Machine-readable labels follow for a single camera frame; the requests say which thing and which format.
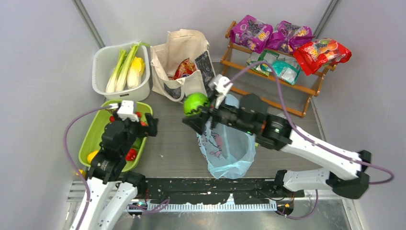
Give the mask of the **yellow napa cabbage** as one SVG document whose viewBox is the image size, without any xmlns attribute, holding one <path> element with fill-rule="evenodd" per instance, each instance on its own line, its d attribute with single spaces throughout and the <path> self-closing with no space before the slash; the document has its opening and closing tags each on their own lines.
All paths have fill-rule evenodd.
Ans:
<svg viewBox="0 0 406 230">
<path fill-rule="evenodd" d="M 145 62 L 141 57 L 135 57 L 131 63 L 127 74 L 127 87 L 133 89 L 138 87 L 142 82 L 142 75 L 145 70 Z"/>
</svg>

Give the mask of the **canvas tote bag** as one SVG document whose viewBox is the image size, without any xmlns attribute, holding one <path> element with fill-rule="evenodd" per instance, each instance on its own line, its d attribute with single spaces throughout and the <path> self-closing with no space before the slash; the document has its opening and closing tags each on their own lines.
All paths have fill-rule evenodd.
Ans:
<svg viewBox="0 0 406 230">
<path fill-rule="evenodd" d="M 152 91 L 179 103 L 195 92 L 207 95 L 215 71 L 209 42 L 202 32 L 189 29 L 169 32 L 166 43 L 151 46 L 150 53 Z M 196 70 L 175 79 L 177 69 L 185 60 Z"/>
</svg>

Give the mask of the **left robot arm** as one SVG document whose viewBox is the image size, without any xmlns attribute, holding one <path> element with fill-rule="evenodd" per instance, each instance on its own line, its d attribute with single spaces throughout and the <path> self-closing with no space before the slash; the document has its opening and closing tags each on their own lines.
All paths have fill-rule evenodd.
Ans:
<svg viewBox="0 0 406 230">
<path fill-rule="evenodd" d="M 100 149 L 90 163 L 85 184 L 85 195 L 73 223 L 72 230 L 110 230 L 121 211 L 133 198 L 147 192 L 144 175 L 122 173 L 126 155 L 137 139 L 158 133 L 158 119 L 146 113 L 147 123 L 130 118 L 108 123 L 99 143 Z"/>
</svg>

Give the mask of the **blue plastic grocery bag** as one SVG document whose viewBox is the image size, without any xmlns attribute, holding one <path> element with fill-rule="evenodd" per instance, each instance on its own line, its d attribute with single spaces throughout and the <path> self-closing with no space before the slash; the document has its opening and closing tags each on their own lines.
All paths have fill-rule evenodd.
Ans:
<svg viewBox="0 0 406 230">
<path fill-rule="evenodd" d="M 203 133 L 196 135 L 209 173 L 216 179 L 245 176 L 256 155 L 254 137 L 222 124 L 211 129 L 211 123 L 207 121 Z"/>
</svg>

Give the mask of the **green custard apple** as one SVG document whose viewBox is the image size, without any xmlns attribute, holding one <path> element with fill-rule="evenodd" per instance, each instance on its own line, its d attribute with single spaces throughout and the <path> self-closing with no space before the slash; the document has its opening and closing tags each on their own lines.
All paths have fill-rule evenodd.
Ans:
<svg viewBox="0 0 406 230">
<path fill-rule="evenodd" d="M 195 92 L 187 96 L 183 104 L 183 113 L 186 117 L 199 115 L 201 111 L 210 105 L 209 98 L 201 93 Z"/>
</svg>

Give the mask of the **green celery bunch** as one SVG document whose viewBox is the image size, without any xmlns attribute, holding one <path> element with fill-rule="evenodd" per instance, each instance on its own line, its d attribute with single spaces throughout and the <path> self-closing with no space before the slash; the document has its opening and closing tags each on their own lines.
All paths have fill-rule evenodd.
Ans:
<svg viewBox="0 0 406 230">
<path fill-rule="evenodd" d="M 138 51 L 140 46 L 148 46 L 148 44 L 140 42 L 138 44 L 132 44 L 131 48 L 129 50 L 126 56 L 126 59 L 124 61 L 123 68 L 118 76 L 118 80 L 115 86 L 115 92 L 120 92 L 124 90 L 125 85 L 127 85 L 127 74 L 129 72 L 131 63 L 133 59 L 136 57 L 136 52 Z"/>
</svg>

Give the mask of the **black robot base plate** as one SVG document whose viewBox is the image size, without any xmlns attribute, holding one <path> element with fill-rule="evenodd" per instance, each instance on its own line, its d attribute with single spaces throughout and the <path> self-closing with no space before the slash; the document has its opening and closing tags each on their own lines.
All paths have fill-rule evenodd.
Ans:
<svg viewBox="0 0 406 230">
<path fill-rule="evenodd" d="M 169 204 L 176 205 L 225 204 L 233 198 L 237 205 L 245 205 L 294 198 L 295 192 L 267 178 L 147 178 L 135 197 L 153 204 L 168 200 Z"/>
</svg>

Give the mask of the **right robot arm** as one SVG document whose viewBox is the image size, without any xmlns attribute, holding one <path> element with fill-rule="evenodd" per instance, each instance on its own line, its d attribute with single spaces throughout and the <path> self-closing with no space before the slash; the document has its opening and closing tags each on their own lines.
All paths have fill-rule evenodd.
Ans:
<svg viewBox="0 0 406 230">
<path fill-rule="evenodd" d="M 359 199 L 368 190 L 370 177 L 366 169 L 372 158 L 370 152 L 340 149 L 308 134 L 289 124 L 287 118 L 270 114 L 268 104 L 255 94 L 242 96 L 237 106 L 216 102 L 215 96 L 199 92 L 189 95 L 183 104 L 183 123 L 198 134 L 206 130 L 208 122 L 222 124 L 253 135 L 266 149 L 291 153 L 319 165 L 319 169 L 309 171 L 279 170 L 273 182 L 278 196 L 318 189 Z"/>
</svg>

